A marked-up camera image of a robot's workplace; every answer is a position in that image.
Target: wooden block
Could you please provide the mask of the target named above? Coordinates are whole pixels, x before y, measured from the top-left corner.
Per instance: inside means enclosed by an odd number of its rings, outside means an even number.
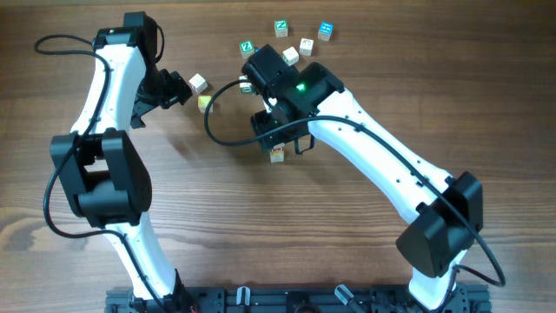
[[[242,57],[246,59],[255,53],[255,46],[250,40],[248,40],[240,43],[240,51],[242,52]]]
[[[332,36],[332,29],[334,26],[329,22],[322,22],[319,28],[319,39],[329,41]]]
[[[284,155],[286,154],[286,148],[284,143],[277,144],[271,151],[270,151],[270,162],[277,163],[277,162],[284,162]]]
[[[302,56],[311,57],[311,52],[313,52],[313,40],[302,38],[301,44],[299,46],[299,54]]]
[[[199,96],[198,103],[199,103],[199,111],[201,113],[205,112],[205,110],[207,109],[207,105],[209,105],[209,102],[210,102],[211,98],[212,98],[211,96]],[[212,108],[214,108],[214,107],[215,107],[214,105],[211,105],[208,112],[212,113]]]
[[[209,86],[207,81],[199,74],[195,74],[191,79],[189,79],[189,85],[196,93],[199,94]]]
[[[284,50],[282,57],[284,61],[286,61],[286,63],[290,66],[296,64],[297,61],[299,61],[299,54],[294,47]]]
[[[247,77],[240,77],[240,80],[247,79]],[[242,93],[253,93],[253,85],[251,83],[240,83],[240,90]]]
[[[275,21],[275,32],[276,32],[276,37],[287,37],[288,21],[286,20]]]

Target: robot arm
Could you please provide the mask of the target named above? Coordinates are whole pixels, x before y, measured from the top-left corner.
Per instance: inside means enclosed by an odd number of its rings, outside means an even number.
[[[430,179],[437,190],[444,192],[450,174],[415,155],[410,149],[381,127],[357,103],[349,90],[334,92],[317,106],[317,116],[347,117],[364,125],[384,139],[423,175]],[[308,123],[308,131],[315,138],[328,144],[371,180],[398,210],[401,218],[411,224],[419,216],[416,209],[421,203],[430,205],[436,195],[425,188],[400,160],[373,138],[348,125],[333,121]],[[431,278],[414,269],[409,292],[427,309],[436,309],[446,294],[452,267],[459,263],[465,250],[452,261],[444,276]]]
[[[164,109],[184,104],[191,89],[177,72],[156,68],[156,22],[144,12],[127,13],[123,27],[99,30],[93,42],[96,54],[109,63],[109,88],[92,131],[74,156],[63,166],[60,181],[76,216],[86,217],[91,227],[123,234],[130,254],[118,238],[105,235],[131,277],[137,310],[155,306],[139,277],[132,257],[147,277],[158,298],[173,303],[167,308],[189,311],[187,293],[174,267],[158,243],[149,220],[152,188],[149,173],[129,140],[129,127],[142,127],[141,116],[157,106]],[[71,134],[52,139],[54,164],[70,149],[91,123],[90,119],[104,84],[104,65],[96,70],[81,116]],[[108,170],[87,171],[98,159]]]
[[[438,308],[449,288],[453,266],[474,238],[385,144],[421,173],[477,231],[482,228],[480,183],[469,173],[453,179],[445,170],[415,155],[367,114],[343,83],[318,63],[297,72],[281,62],[267,45],[249,58],[242,72],[263,98],[272,97],[271,101],[265,100],[268,110],[251,117],[256,135],[294,121],[320,118],[264,137],[260,141],[263,150],[295,141],[297,152],[298,138],[310,134],[340,152],[375,183],[409,224],[396,241],[398,250],[414,267],[409,291],[427,309]],[[364,126],[385,144],[338,118]]]

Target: green block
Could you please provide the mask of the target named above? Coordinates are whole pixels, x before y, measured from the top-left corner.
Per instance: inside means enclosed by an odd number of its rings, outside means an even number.
[[[288,29],[288,21],[286,21],[286,20],[275,21],[275,29],[276,30],[287,30]]]
[[[254,50],[255,47],[253,45],[253,43],[251,43],[250,40],[240,43],[240,49],[242,50],[242,52],[250,52],[251,50]]]

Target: wood grain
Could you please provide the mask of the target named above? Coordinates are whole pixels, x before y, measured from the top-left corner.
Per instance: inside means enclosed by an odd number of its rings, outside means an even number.
[[[50,139],[84,104],[93,62],[45,57],[33,43],[51,33],[91,38],[145,10],[167,38],[160,68],[210,93],[237,79],[246,39],[278,51],[316,39],[313,57],[333,71],[376,120],[428,161],[484,186],[481,232],[507,286],[496,312],[553,311],[556,298],[556,23],[550,2],[312,1],[89,5],[0,9],[0,312],[99,312],[104,293],[130,286],[104,238],[69,241],[44,224],[53,169]],[[287,18],[290,36],[272,21]],[[56,43],[50,47],[76,47]],[[219,137],[252,136],[261,99],[232,89],[211,124]],[[287,146],[270,164],[258,147],[224,148],[202,129],[196,97],[156,110],[134,145],[153,181],[151,216],[162,247],[188,286],[406,283],[394,247],[406,225],[388,200],[338,153]],[[53,216],[87,230],[55,187]],[[465,264],[492,273],[476,246]],[[470,276],[462,281],[477,282]]]

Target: white block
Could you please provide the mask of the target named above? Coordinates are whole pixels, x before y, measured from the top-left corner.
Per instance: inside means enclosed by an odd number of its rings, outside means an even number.
[[[270,103],[271,105],[276,105],[278,101],[274,98],[269,98],[268,99],[268,103]],[[272,109],[270,109],[267,104],[264,102],[264,100],[262,100],[262,104],[264,105],[264,108],[267,110],[267,113],[272,112]]]
[[[275,33],[276,33],[276,37],[287,37],[288,21],[286,20],[275,21]]]
[[[284,162],[284,155],[286,152],[284,143],[277,144],[270,152],[270,162],[277,163],[277,162]]]
[[[211,96],[199,96],[199,100],[197,102],[198,102],[199,111],[201,113],[204,113],[207,110],[207,105],[209,105],[211,98],[212,98]],[[215,107],[214,105],[211,105],[208,112],[212,113],[212,108],[214,107]]]
[[[191,79],[189,79],[189,85],[196,93],[202,93],[203,90],[207,89],[209,84],[202,78],[201,75],[195,74]]]
[[[296,64],[297,61],[299,61],[299,54],[294,47],[284,50],[282,57],[284,58],[284,61],[286,61],[286,63],[290,66]]]
[[[247,77],[240,77],[240,80],[247,79]],[[242,93],[253,93],[253,86],[251,83],[240,83],[240,90]]]
[[[302,38],[301,44],[299,46],[299,54],[302,56],[311,57],[311,52],[313,52],[313,40]]]

